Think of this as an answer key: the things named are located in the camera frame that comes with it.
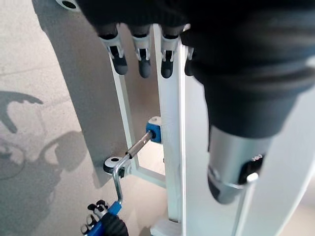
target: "robotic hand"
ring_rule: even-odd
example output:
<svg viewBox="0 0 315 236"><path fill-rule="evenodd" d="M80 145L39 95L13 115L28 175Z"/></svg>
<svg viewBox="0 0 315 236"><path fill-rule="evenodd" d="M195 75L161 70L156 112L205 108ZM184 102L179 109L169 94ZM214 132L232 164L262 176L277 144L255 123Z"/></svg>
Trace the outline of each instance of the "robotic hand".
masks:
<svg viewBox="0 0 315 236"><path fill-rule="evenodd" d="M314 84L313 0L77 0L106 45L115 69L126 73L116 24L131 30L140 74L150 71L148 25L161 25L164 78L172 74L178 35L189 46L185 72L204 85L209 116L208 183L231 203L259 173L272 138L297 96Z"/></svg>

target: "white bar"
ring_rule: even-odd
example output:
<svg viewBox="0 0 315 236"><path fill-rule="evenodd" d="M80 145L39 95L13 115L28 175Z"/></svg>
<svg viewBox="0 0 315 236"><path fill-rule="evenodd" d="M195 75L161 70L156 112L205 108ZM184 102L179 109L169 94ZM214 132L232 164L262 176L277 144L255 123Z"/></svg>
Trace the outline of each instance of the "white bar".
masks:
<svg viewBox="0 0 315 236"><path fill-rule="evenodd" d="M154 183L162 188L166 188L166 185L165 185L165 176L164 175L161 175L157 172L154 172L154 171L151 171L151 170L148 170L146 168L143 168L141 166L138 167L138 169L136 171L134 171L132 169L132 172L131 172L133 175L135 176L138 176L142 179L145 179L151 183Z"/></svg>
<svg viewBox="0 0 315 236"><path fill-rule="evenodd" d="M180 145L180 57L175 54L173 75L165 79L161 76L160 28L153 26L157 62L157 81L161 113L161 132L164 150L168 217L175 222L182 221L181 187L181 145Z"/></svg>
<svg viewBox="0 0 315 236"><path fill-rule="evenodd" d="M258 180L257 173L252 173L247 177L247 186L243 190L240 196L240 200L238 202L232 236L243 235L244 226L246 224L246 218L250 210L252 197L255 190L255 184L257 180Z"/></svg>
<svg viewBox="0 0 315 236"><path fill-rule="evenodd" d="M186 116L186 86L185 86L185 62L186 62L186 49L185 46L180 43L179 54L180 54L180 132L181 132L181 156L182 156L182 235L186 236L186 143L185 143L185 116Z"/></svg>

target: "metal cylinder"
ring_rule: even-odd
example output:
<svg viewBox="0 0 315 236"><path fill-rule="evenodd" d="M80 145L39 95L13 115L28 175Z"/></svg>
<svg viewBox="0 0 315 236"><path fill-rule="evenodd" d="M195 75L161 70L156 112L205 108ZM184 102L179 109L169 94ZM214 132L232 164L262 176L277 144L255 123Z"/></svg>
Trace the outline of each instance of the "metal cylinder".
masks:
<svg viewBox="0 0 315 236"><path fill-rule="evenodd" d="M141 148L152 138L153 133L148 131L138 142L136 142L127 152L131 157L136 155Z"/></svg>

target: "white metal frame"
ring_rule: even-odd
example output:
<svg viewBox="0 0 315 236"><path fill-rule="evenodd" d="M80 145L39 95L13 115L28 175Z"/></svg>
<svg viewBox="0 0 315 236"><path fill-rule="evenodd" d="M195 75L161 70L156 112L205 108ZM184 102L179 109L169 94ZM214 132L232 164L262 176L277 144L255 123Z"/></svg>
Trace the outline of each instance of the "white metal frame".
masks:
<svg viewBox="0 0 315 236"><path fill-rule="evenodd" d="M121 116L123 119L123 125L124 125L124 131L126 136L126 142L127 147L130 148L135 142L135 136L133 131L133 125L132 125L132 118L131 118L131 111L130 111L130 105L129 105L129 99L128 99L128 93L126 88L126 82L124 75L119 75L114 68L112 60L110 60L112 71L113 71L113 77L115 81L115 87L120 107ZM146 168L143 168L139 165L138 156L135 155L133 159L130 161L131 168L128 168L127 173L132 174L135 176L138 176L140 178L143 178L149 182L152 182L158 186L161 186L165 188L165 176L148 170Z"/></svg>

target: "black glove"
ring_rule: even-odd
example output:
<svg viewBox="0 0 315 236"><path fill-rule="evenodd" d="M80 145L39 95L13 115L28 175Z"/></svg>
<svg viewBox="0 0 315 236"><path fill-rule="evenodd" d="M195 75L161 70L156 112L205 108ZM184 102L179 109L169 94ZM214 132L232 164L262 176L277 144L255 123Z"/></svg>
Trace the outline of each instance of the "black glove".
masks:
<svg viewBox="0 0 315 236"><path fill-rule="evenodd" d="M240 137L278 133L296 96L314 84L315 3L186 1L191 72L204 85L209 127Z"/></svg>
<svg viewBox="0 0 315 236"><path fill-rule="evenodd" d="M101 222L104 229L103 236L129 236L126 224L118 216L106 213Z"/></svg>

